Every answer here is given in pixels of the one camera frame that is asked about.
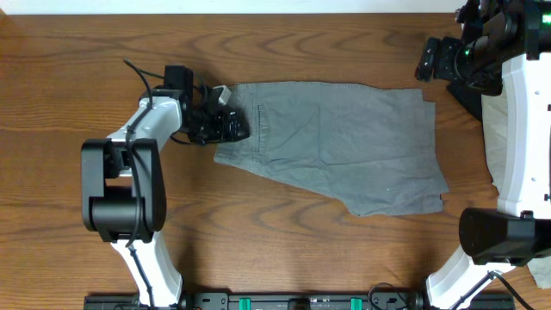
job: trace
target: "wooden table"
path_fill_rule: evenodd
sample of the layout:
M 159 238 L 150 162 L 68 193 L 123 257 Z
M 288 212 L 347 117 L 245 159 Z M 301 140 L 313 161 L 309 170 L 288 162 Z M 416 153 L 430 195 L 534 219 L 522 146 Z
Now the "wooden table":
M 495 208 L 481 125 L 443 81 L 413 77 L 452 15 L 96 15 L 0 17 L 0 307 L 79 309 L 135 292 L 118 254 L 81 220 L 80 146 L 124 124 L 144 86 L 122 63 L 185 64 L 209 84 L 324 81 L 421 88 L 436 102 L 436 153 L 450 193 L 439 214 L 357 218 L 336 200 L 213 163 L 215 146 L 162 152 L 169 252 L 191 291 L 418 288 L 458 246 L 466 207 Z M 551 294 L 506 275 L 535 308 Z M 492 288 L 505 289 L 499 283 Z

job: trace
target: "gray cloth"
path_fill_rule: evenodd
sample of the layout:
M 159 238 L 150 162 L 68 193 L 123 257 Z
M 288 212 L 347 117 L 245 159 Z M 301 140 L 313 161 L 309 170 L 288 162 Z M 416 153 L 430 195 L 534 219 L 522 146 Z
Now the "gray cloth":
M 334 197 L 357 216 L 442 211 L 434 103 L 421 90 L 358 84 L 239 84 L 229 103 L 251 136 L 214 161 Z
M 534 258 L 528 268 L 538 288 L 551 288 L 551 257 Z

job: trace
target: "black cable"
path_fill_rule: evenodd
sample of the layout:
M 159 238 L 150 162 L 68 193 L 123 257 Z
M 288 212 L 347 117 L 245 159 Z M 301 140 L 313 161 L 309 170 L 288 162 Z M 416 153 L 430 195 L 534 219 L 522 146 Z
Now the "black cable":
M 201 74 L 195 73 L 195 71 L 193 71 L 193 75 L 197 77 L 200 82 L 199 86 L 203 88 L 203 92 L 201 93 L 203 96 L 201 100 L 201 106 L 203 106 L 205 103 L 207 103 L 208 100 L 208 87 L 205 84 L 205 79 L 201 76 Z
M 208 100 L 208 87 L 205 84 L 201 84 L 199 86 L 193 85 L 193 88 L 201 94 L 201 103 L 199 104 L 199 107 L 203 107 Z
M 136 249 L 134 249 L 133 246 L 130 246 L 128 248 L 130 251 L 130 256 L 134 260 L 134 263 L 136 264 L 136 267 L 138 268 L 139 276 L 141 276 L 141 279 L 144 281 L 145 289 L 147 290 L 147 293 L 149 294 L 149 307 L 150 309 L 155 309 L 155 302 L 153 300 L 153 287 L 149 283 L 149 280 L 147 280 L 147 276 L 145 275 L 144 269 L 141 266 L 141 263 L 139 262 L 138 256 L 136 255 Z
M 517 291 L 497 272 L 495 271 L 489 271 L 488 272 L 488 275 L 490 275 L 492 277 L 492 279 L 494 277 L 497 277 L 502 283 L 503 285 L 505 286 L 505 288 L 507 288 L 509 290 L 509 292 L 511 293 L 511 295 L 513 295 L 513 297 L 515 297 L 515 299 L 521 304 L 523 305 L 523 307 L 525 307 L 527 310 L 534 310 L 533 307 L 531 307 L 528 302 L 526 302 L 523 297 L 520 296 L 520 294 L 517 293 Z
M 136 129 L 136 126 L 138 126 L 139 122 L 144 118 L 144 116 L 149 112 L 153 107 L 153 94 L 152 94 L 152 88 L 149 86 L 149 83 L 147 83 L 147 80 L 145 79 L 144 75 L 141 73 L 141 71 L 130 61 L 130 59 L 124 59 L 124 63 L 127 64 L 129 67 L 134 69 L 136 73 L 138 73 L 139 77 L 141 78 L 142 82 L 145 84 L 145 88 L 147 89 L 147 95 L 149 96 L 149 102 L 145 106 L 145 109 L 134 119 L 134 121 L 127 127 L 127 134 L 125 137 L 126 142 L 126 149 L 127 149 L 127 156 L 128 161 L 130 162 L 130 170 L 132 171 L 132 178 L 134 180 L 134 188 L 136 188 L 136 220 L 134 223 L 134 228 L 132 231 L 132 234 L 130 235 L 130 239 L 127 242 L 126 247 L 129 247 L 132 245 L 134 240 L 138 238 L 138 228 L 139 228 L 139 220 L 141 219 L 141 210 L 143 208 L 143 202 L 141 199 L 141 190 L 139 187 L 139 176 L 138 176 L 138 169 L 136 166 L 136 162 L 134 160 L 134 155 L 137 156 L 135 153 L 135 149 L 133 147 L 133 143 L 131 142 L 131 137 L 134 133 L 134 130 Z
M 145 71 L 145 70 L 141 70 L 141 69 L 138 69 L 138 71 L 144 73 L 145 75 L 148 75 L 150 77 L 154 77 L 154 78 L 160 78 L 162 80 L 164 80 L 164 77 L 160 74 L 157 74 L 157 73 L 153 73 L 153 72 L 149 72 L 149 71 Z
M 450 308 L 450 310 L 456 310 L 463 302 L 465 302 L 469 297 L 476 293 L 480 287 L 486 284 L 486 282 L 491 281 L 492 277 L 488 274 L 478 281 L 464 296 L 460 296 L 459 300 Z
M 406 304 L 405 307 L 400 308 L 400 309 L 407 309 L 409 307 L 410 302 L 406 298 L 404 298 L 404 296 L 402 296 L 402 294 L 399 293 L 398 289 L 396 289 L 392 284 L 386 283 L 386 282 L 377 283 L 377 284 L 375 284 L 375 286 L 373 286 L 369 290 L 368 302 L 371 305 L 371 307 L 375 308 L 376 310 L 383 310 L 379 306 L 375 305 L 375 303 L 371 300 L 371 294 L 373 293 L 373 290 L 380 287 L 381 285 L 387 285 L 387 286 L 391 287 L 393 289 L 394 293 L 396 293 L 396 295 Z
M 170 139 L 171 139 L 172 141 L 176 142 L 177 144 L 181 144 L 181 145 L 189 146 L 189 145 L 191 144 L 191 143 L 189 143 L 189 142 L 182 141 L 182 140 L 176 138 L 174 135 L 171 135 L 171 136 L 170 136 Z

